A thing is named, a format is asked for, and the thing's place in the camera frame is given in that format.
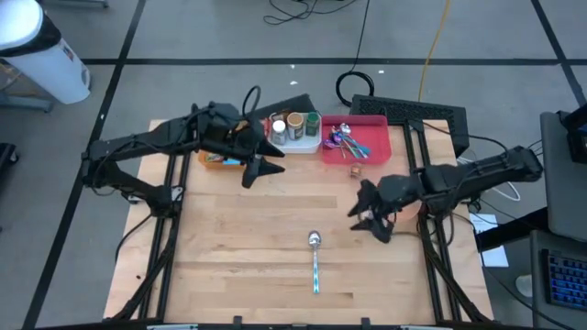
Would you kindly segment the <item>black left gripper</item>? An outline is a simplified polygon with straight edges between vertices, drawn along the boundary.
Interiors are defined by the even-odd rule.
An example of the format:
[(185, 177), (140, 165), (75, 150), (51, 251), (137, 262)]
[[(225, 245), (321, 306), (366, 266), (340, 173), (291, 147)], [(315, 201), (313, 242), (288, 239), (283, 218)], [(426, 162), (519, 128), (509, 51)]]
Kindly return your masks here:
[(250, 188), (260, 176), (285, 172), (262, 156), (284, 158), (264, 134), (259, 120), (242, 116), (232, 104), (210, 102), (199, 115), (200, 149), (238, 160), (245, 165), (242, 186)]

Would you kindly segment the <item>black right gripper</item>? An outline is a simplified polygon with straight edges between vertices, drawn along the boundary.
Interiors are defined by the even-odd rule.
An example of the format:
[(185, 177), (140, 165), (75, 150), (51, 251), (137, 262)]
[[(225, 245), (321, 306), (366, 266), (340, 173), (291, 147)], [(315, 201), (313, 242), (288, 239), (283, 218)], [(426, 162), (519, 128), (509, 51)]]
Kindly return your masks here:
[(349, 210), (348, 217), (363, 218), (362, 213), (370, 210), (373, 218), (359, 220), (350, 230), (370, 231), (377, 240), (387, 244), (393, 235), (396, 213), (418, 201), (420, 195), (421, 188), (415, 176), (384, 176), (377, 184), (363, 179), (360, 181), (358, 201)]

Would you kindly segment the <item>white-lid spice jar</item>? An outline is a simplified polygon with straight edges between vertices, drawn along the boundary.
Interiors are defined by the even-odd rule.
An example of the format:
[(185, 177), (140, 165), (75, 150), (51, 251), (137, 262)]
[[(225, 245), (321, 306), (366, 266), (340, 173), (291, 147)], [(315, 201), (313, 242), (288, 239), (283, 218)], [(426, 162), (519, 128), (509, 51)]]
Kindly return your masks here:
[(284, 145), (287, 140), (287, 126), (282, 120), (275, 120), (271, 124), (271, 142), (275, 145)]

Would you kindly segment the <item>spoon with teal patterned handle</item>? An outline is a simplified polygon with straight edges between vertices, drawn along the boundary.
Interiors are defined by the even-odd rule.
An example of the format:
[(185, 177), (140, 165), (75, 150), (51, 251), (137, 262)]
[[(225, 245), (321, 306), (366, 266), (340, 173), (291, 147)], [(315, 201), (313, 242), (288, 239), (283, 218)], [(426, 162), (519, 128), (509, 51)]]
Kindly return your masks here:
[(313, 293), (319, 294), (320, 293), (320, 286), (319, 286), (319, 267), (318, 267), (318, 249), (321, 245), (321, 236), (320, 234), (313, 230), (308, 235), (308, 245), (311, 247), (313, 251)]

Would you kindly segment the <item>green-lid spice jar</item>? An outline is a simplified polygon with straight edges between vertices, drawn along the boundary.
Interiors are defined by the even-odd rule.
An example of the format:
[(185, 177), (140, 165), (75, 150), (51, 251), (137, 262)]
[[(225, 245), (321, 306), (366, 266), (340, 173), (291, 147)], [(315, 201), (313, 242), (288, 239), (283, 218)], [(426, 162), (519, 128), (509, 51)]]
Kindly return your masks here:
[(318, 112), (309, 112), (305, 121), (305, 134), (315, 137), (320, 128), (321, 115)]

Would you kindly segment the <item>white plastic bin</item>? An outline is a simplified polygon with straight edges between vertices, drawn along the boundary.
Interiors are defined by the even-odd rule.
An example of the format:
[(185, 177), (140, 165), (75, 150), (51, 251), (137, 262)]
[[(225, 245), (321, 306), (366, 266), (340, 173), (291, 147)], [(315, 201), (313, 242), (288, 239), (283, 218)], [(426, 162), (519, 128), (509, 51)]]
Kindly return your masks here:
[[(301, 114), (304, 116), (305, 121), (306, 121), (306, 117), (307, 117), (308, 113), (301, 113)], [(304, 135), (298, 140), (289, 139), (288, 128), (287, 128), (286, 143), (284, 145), (275, 145), (271, 142), (272, 121), (269, 119), (268, 139), (274, 146), (276, 146), (278, 149), (280, 149), (285, 154), (313, 154), (313, 153), (317, 152), (318, 148), (320, 147), (320, 145), (322, 143), (321, 123), (322, 123), (322, 116), (321, 116), (321, 120), (320, 120), (320, 128), (319, 128), (318, 133), (315, 137), (309, 137), (305, 134), (305, 123), (304, 123)]]

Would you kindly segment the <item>black flat board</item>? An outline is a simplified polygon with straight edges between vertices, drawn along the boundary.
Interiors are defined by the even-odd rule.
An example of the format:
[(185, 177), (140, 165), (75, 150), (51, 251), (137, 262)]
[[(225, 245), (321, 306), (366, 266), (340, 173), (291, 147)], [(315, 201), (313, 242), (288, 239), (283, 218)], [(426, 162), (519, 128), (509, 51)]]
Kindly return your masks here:
[(310, 113), (316, 112), (316, 108), (312, 103), (310, 96), (307, 93), (303, 93), (274, 104), (265, 105), (256, 109), (250, 116), (262, 119), (283, 111)]

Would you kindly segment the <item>black perforated panel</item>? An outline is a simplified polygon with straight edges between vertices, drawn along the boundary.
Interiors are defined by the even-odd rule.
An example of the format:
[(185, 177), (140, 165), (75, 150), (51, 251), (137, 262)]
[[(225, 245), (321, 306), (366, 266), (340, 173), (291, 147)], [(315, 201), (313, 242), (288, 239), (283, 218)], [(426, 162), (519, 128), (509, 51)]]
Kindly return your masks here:
[(445, 120), (449, 124), (455, 155), (460, 156), (470, 146), (464, 107), (355, 94), (349, 113), (385, 116), (389, 126), (401, 125), (406, 121), (412, 123), (416, 120)]

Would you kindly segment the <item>white paper sheet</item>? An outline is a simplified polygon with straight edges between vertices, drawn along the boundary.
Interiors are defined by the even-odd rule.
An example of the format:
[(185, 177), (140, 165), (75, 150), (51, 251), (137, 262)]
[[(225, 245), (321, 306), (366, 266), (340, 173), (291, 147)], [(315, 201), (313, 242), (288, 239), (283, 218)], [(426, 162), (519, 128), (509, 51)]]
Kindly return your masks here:
[[(498, 226), (494, 214), (475, 214), (470, 213), (470, 220), (474, 226), (474, 232), (481, 234), (489, 229)], [(508, 268), (509, 263), (503, 246), (496, 247), (482, 252), (482, 262), (490, 268)]]

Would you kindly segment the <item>white computer mouse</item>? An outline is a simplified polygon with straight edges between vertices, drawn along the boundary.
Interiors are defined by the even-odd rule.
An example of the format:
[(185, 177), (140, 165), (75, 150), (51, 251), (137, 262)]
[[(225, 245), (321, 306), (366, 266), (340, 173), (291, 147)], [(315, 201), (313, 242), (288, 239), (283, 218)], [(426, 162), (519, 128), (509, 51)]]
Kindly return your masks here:
[(533, 283), (530, 274), (520, 275), (515, 279), (515, 287), (526, 298), (533, 297)]

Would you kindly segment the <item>grey desk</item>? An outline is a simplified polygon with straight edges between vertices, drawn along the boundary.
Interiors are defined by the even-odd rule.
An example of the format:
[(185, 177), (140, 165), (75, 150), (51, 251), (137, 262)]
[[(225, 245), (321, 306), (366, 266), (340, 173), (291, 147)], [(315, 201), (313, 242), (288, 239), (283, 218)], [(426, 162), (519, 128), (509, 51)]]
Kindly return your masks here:
[(587, 312), (547, 303), (540, 251), (550, 249), (587, 260), (587, 243), (534, 231), (530, 234), (533, 283), (533, 324), (538, 328), (587, 330)]

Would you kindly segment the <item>backlit keyboard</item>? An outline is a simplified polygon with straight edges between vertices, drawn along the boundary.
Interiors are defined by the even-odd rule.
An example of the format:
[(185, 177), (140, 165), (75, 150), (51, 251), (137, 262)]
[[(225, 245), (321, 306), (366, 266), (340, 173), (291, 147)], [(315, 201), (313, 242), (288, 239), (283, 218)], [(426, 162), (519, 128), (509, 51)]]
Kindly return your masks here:
[(587, 260), (560, 251), (540, 251), (547, 303), (587, 312)]

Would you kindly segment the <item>grey stand base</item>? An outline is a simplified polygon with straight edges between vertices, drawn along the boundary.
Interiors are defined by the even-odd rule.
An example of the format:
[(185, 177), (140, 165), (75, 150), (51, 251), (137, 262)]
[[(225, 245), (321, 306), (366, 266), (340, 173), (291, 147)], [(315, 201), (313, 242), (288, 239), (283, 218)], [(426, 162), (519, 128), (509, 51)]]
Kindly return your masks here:
[(52, 110), (53, 102), (38, 97), (15, 96), (0, 92), (0, 107), (25, 108), (49, 113)]

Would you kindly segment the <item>white trash can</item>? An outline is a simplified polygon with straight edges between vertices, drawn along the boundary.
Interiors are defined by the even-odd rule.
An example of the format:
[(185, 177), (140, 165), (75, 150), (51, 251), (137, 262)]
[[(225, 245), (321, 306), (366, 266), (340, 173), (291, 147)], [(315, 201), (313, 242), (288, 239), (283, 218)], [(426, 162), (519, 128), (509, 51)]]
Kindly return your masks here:
[(0, 0), (0, 59), (65, 105), (91, 93), (89, 69), (35, 0)]

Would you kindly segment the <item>black caster foot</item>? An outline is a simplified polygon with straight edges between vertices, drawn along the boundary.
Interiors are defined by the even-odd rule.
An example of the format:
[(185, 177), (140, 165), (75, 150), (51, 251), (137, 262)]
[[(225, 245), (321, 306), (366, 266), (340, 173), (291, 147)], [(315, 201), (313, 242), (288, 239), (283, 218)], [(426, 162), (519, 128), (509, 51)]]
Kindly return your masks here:
[(0, 142), (0, 179), (7, 173), (9, 168), (19, 161), (17, 147), (14, 144)]

